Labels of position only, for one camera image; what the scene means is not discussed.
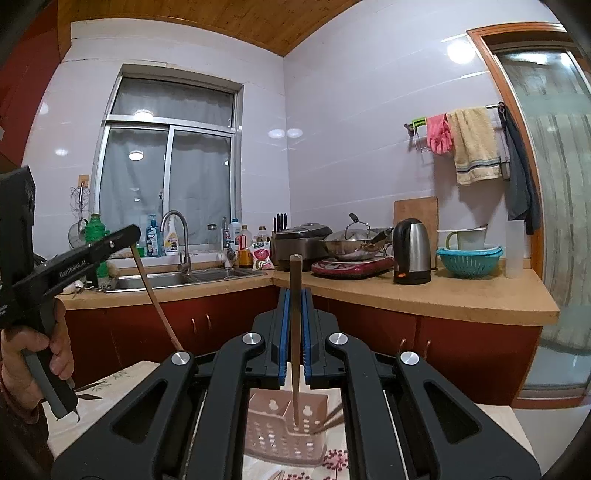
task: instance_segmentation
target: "cabinet door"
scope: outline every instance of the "cabinet door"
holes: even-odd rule
[[[210,351],[252,329],[255,317],[277,308],[278,287],[263,287],[208,297]]]
[[[413,315],[332,299],[328,307],[342,332],[362,340],[374,352],[394,356],[414,346],[417,319]]]
[[[178,314],[176,303],[163,303],[162,310],[184,349],[194,350],[193,323]],[[113,339],[123,368],[141,360],[162,362],[175,351],[158,312],[152,304],[108,309]]]
[[[66,323],[74,355],[72,378],[77,387],[121,370],[105,309],[71,310]]]
[[[541,328],[421,317],[415,351],[472,401],[510,405]]]
[[[162,303],[183,348],[195,355],[219,350],[248,332],[258,313],[277,306],[278,288],[256,288],[200,299]],[[161,362],[174,352],[152,304],[108,309],[115,346],[123,367],[141,360]]]

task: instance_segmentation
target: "black kettle handle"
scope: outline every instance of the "black kettle handle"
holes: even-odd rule
[[[420,223],[420,221],[416,218],[407,218],[398,222],[394,227],[392,250],[394,251],[394,258],[398,264],[398,271],[408,271],[410,268],[408,244],[410,241],[410,226],[414,223]]]

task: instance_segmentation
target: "human hand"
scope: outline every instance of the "human hand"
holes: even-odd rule
[[[62,380],[67,380],[74,373],[74,358],[66,326],[66,308],[61,300],[55,300],[53,313],[56,325],[51,340],[25,326],[2,331],[2,381],[18,404],[26,410],[34,409],[44,396],[25,363],[23,349],[39,352],[49,346],[53,353],[49,364],[52,373]]]

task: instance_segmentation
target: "wok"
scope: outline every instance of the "wok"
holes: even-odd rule
[[[391,228],[371,228],[367,223],[361,222],[354,213],[350,213],[349,217],[353,223],[344,231],[331,233],[320,241],[331,257],[341,261],[369,260],[391,243]],[[351,228],[356,223],[367,228]]]

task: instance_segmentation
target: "snack bag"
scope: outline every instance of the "snack bag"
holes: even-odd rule
[[[253,270],[275,270],[271,261],[271,244],[269,242],[257,242],[249,247],[252,253]]]

